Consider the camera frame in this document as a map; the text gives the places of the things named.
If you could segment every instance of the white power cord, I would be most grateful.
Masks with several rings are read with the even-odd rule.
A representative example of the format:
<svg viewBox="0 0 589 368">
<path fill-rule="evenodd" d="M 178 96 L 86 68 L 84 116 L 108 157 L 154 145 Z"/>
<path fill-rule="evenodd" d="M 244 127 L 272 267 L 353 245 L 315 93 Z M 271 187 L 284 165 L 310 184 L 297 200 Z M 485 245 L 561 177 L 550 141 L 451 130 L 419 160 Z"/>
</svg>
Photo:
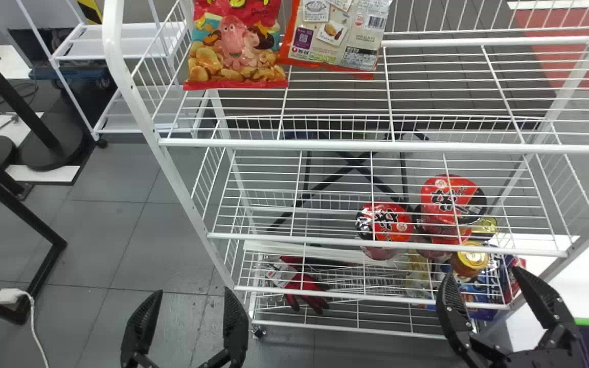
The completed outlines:
<svg viewBox="0 0 589 368">
<path fill-rule="evenodd" d="M 42 349 L 42 344 L 40 344 L 40 340 L 38 339 L 38 335 L 35 333 L 35 300 L 33 297 L 28 294 L 26 291 L 20 289 L 2 289 L 0 291 L 0 303 L 1 304 L 14 304 L 17 303 L 17 299 L 22 296 L 26 295 L 29 298 L 29 303 L 31 304 L 31 334 L 33 335 L 33 340 L 35 340 L 35 344 L 38 345 L 38 349 L 40 350 L 40 354 L 42 355 L 42 361 L 44 362 L 44 368 L 49 368 L 49 362 L 47 362 L 47 356 L 44 354 L 44 349 Z"/>
</svg>

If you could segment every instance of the potato chip bag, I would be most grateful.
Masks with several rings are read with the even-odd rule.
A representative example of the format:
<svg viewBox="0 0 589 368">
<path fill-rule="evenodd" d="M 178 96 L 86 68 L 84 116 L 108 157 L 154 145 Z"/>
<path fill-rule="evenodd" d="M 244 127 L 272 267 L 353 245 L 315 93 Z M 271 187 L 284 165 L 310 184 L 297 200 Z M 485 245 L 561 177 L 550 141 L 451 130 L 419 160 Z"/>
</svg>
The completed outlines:
<svg viewBox="0 0 589 368">
<path fill-rule="evenodd" d="M 194 0 L 185 90 L 285 88 L 276 64 L 281 0 Z"/>
</svg>

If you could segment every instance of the power outlet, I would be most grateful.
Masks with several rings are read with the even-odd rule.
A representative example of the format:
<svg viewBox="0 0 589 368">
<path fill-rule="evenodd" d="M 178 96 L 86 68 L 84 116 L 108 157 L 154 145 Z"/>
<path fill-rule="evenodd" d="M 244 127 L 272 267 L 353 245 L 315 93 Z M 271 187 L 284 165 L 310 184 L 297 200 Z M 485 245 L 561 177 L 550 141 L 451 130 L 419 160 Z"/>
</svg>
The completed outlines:
<svg viewBox="0 0 589 368">
<path fill-rule="evenodd" d="M 15 304 L 19 297 L 23 295 L 24 292 L 16 287 L 2 289 L 0 290 L 0 304 Z"/>
</svg>

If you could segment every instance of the barcode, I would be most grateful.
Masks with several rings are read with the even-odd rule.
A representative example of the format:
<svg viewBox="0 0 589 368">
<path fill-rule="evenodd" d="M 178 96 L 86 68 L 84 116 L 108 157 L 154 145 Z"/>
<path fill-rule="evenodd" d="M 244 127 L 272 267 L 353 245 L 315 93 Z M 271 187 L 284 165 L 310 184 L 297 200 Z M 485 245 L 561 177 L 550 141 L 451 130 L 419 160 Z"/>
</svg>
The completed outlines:
<svg viewBox="0 0 589 368">
<path fill-rule="evenodd" d="M 372 28 L 374 30 L 385 30 L 386 21 L 388 21 L 388 19 L 370 15 L 370 19 L 367 21 L 365 28 Z"/>
</svg>

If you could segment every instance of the red glove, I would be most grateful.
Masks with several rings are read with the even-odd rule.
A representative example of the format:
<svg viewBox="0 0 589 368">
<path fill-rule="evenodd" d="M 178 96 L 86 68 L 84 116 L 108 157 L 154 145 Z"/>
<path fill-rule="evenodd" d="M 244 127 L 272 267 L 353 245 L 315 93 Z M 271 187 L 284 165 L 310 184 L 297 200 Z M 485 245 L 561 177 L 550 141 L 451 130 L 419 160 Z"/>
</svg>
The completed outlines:
<svg viewBox="0 0 589 368">
<path fill-rule="evenodd" d="M 290 290 L 310 290 L 310 291 L 325 291 L 327 287 L 321 284 L 317 279 L 301 272 L 302 257 L 280 256 L 280 261 L 283 261 L 292 268 L 297 268 L 299 272 L 285 285 L 285 289 Z M 297 296 L 306 302 L 317 314 L 322 314 L 324 309 L 329 309 L 329 303 L 320 296 L 308 295 L 291 295 L 285 294 L 285 300 L 292 307 L 295 312 L 299 312 L 299 303 L 297 303 Z"/>
<path fill-rule="evenodd" d="M 302 279 L 304 280 L 304 287 L 301 287 Z M 325 291 L 325 288 L 316 279 L 307 274 L 295 275 L 285 288 L 292 290 Z M 285 300 L 295 312 L 299 312 L 299 303 L 297 303 L 296 296 L 299 296 L 304 302 L 308 303 L 317 314 L 322 314 L 323 309 L 329 309 L 329 303 L 321 296 L 285 294 Z"/>
</svg>

